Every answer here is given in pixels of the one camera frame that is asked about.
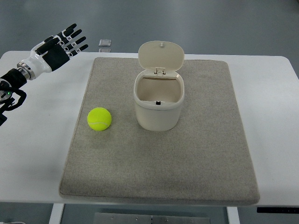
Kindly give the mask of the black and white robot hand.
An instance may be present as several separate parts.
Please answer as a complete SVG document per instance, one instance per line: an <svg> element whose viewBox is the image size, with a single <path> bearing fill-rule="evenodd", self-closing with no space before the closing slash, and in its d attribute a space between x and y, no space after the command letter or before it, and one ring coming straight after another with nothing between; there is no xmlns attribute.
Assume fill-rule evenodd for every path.
<svg viewBox="0 0 299 224"><path fill-rule="evenodd" d="M87 44L81 45L86 37L78 38L82 30L75 30L76 23L70 25L57 35L52 35L34 46L29 57L17 64L17 70L27 80L33 80L43 73L51 73L72 57L88 48Z"/></svg>

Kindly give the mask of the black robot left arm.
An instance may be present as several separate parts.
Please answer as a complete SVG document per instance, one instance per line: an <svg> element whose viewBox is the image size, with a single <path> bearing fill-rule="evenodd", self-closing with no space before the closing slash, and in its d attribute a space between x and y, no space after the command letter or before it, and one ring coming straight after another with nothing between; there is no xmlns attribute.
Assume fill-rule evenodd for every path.
<svg viewBox="0 0 299 224"><path fill-rule="evenodd" d="M27 94L20 88L26 83L27 79L17 69L11 69L0 78L0 125L7 120L4 112L12 111L24 103Z"/></svg>

